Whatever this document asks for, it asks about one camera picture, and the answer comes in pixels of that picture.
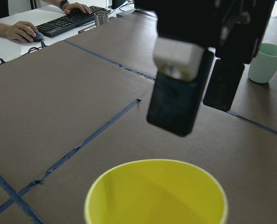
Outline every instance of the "person's hand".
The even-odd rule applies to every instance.
[[[63,11],[66,14],[70,14],[71,11],[74,11],[75,9],[79,9],[83,13],[92,14],[91,9],[85,4],[80,4],[78,2],[75,2],[75,3],[66,3],[63,5]]]
[[[8,39],[17,39],[22,43],[27,43],[27,41],[22,36],[24,36],[27,40],[32,42],[33,39],[28,34],[35,37],[35,33],[37,33],[38,30],[35,27],[35,25],[33,25],[31,22],[19,21],[12,26],[5,26],[3,32],[4,36]]]

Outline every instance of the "blue tape line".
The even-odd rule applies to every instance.
[[[227,113],[230,114],[230,115],[233,115],[233,116],[235,116],[235,117],[241,118],[241,119],[243,119],[243,120],[247,120],[247,121],[249,121],[249,122],[251,122],[251,123],[253,123],[253,124],[255,124],[255,125],[260,126],[260,127],[263,128],[263,129],[266,129],[266,130],[268,130],[268,131],[271,131],[271,132],[274,132],[275,134],[277,134],[277,131],[276,131],[276,130],[271,129],[271,128],[267,127],[267,126],[261,125],[261,124],[255,122],[255,121],[249,120],[249,119],[247,119],[247,118],[245,118],[245,117],[243,117],[243,116],[241,116],[241,115],[238,115],[238,114],[236,114],[236,113],[234,113],[234,112],[228,111]]]
[[[76,48],[78,48],[78,49],[80,49],[80,50],[85,51],[86,53],[92,54],[92,55],[94,55],[94,56],[96,56],[96,57],[99,57],[99,58],[101,58],[101,59],[103,59],[103,60],[105,60],[105,61],[107,61],[107,62],[110,62],[110,63],[112,63],[112,64],[114,64],[114,65],[116,65],[116,66],[118,66],[118,67],[121,67],[121,68],[123,68],[123,69],[125,69],[125,70],[127,70],[127,71],[133,72],[133,73],[136,74],[136,75],[142,76],[142,77],[144,77],[144,78],[146,78],[146,79],[149,79],[149,80],[151,80],[151,81],[153,81],[153,82],[155,81],[154,78],[149,77],[149,76],[146,76],[146,75],[142,74],[141,72],[134,71],[134,70],[131,70],[131,69],[129,69],[129,68],[126,68],[126,67],[122,66],[121,64],[119,64],[119,63],[117,63],[117,62],[114,62],[114,61],[112,61],[112,60],[109,60],[109,59],[107,59],[107,58],[101,56],[101,55],[98,55],[98,54],[96,54],[96,53],[93,53],[93,52],[91,52],[91,51],[89,51],[89,50],[87,50],[87,49],[85,49],[85,48],[82,48],[82,47],[80,47],[80,46],[78,46],[78,45],[76,45],[76,44],[74,44],[74,43],[71,43],[71,42],[69,42],[69,41],[67,41],[67,40],[63,40],[63,41],[66,42],[66,43],[68,43],[69,45],[72,45],[73,47],[76,47]]]
[[[16,202],[27,215],[32,217],[32,220],[35,224],[43,224],[43,222],[34,213],[31,207],[17,194],[14,188],[10,186],[1,175],[0,175],[0,186],[10,195],[12,200]]]
[[[19,196],[24,196],[27,192],[30,191],[30,189],[33,186],[36,186],[37,184],[42,184],[44,179],[49,176],[53,170],[60,167],[64,162],[66,162],[71,156],[73,156],[76,152],[78,152],[82,147],[87,145],[90,141],[92,141],[95,137],[97,137],[101,132],[103,132],[106,128],[108,128],[110,125],[112,125],[118,118],[120,118],[122,115],[124,115],[127,111],[129,111],[132,107],[137,105],[139,102],[141,102],[141,99],[136,99],[131,104],[129,104],[125,109],[123,109],[121,112],[119,112],[116,116],[114,116],[110,121],[108,121],[106,124],[104,124],[100,129],[98,129],[96,132],[94,132],[90,137],[88,137],[81,146],[76,146],[73,148],[67,155],[62,157],[58,162],[56,162],[54,165],[52,165],[45,173],[44,177],[39,180],[34,180],[30,184],[28,184],[26,187],[24,187],[21,191],[19,191]],[[5,211],[9,206],[11,206],[14,203],[13,199],[9,199],[6,201],[3,205],[0,206],[0,213]]]
[[[23,188],[21,191],[19,191],[19,196],[24,196],[27,192],[30,191],[30,189],[37,185],[38,183],[42,183],[43,180],[34,180],[30,184],[28,184],[25,188]],[[0,206],[0,214],[4,212],[9,206],[11,206],[14,203],[13,199],[7,200],[3,205]]]

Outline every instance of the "metal cup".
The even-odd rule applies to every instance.
[[[95,24],[96,26],[101,26],[105,23],[109,22],[108,13],[107,12],[96,12],[95,13]]]

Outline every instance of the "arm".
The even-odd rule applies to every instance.
[[[274,0],[179,1],[182,26],[170,26],[170,15],[160,0],[135,0],[135,8],[157,14],[158,38],[153,59],[158,68],[147,121],[179,136],[192,131],[203,104],[228,112],[245,63],[260,48]],[[215,48],[213,57],[209,47]]]
[[[0,23],[0,36],[4,36],[8,39],[12,39],[12,40],[17,39],[23,43],[27,43],[27,41],[21,37],[22,35],[32,42],[33,39],[25,32],[35,37],[36,36],[35,32],[38,32],[38,30],[31,22],[26,22],[26,21],[17,22],[12,26]]]
[[[43,0],[44,2],[47,2],[51,5],[54,5],[56,7],[59,7],[60,5],[60,2],[62,0]],[[66,2],[65,4],[63,4],[63,8],[62,10],[64,11],[64,13],[66,14],[70,14],[71,11],[75,10],[75,9],[79,9],[81,10],[83,13],[88,13],[88,14],[92,14],[90,8],[85,5],[85,4],[80,4],[78,2],[75,2],[75,3],[69,3],[69,2]]]

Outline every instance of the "black keyboard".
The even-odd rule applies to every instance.
[[[79,27],[85,23],[93,21],[95,19],[95,12],[110,12],[102,7],[98,6],[90,6],[92,14],[85,14],[80,10],[71,12],[70,14],[64,15],[58,19],[51,20],[49,22],[43,23],[41,25],[36,26],[39,32],[44,34],[47,37],[54,37],[64,32],[69,31],[70,29],[74,29],[75,27]]]

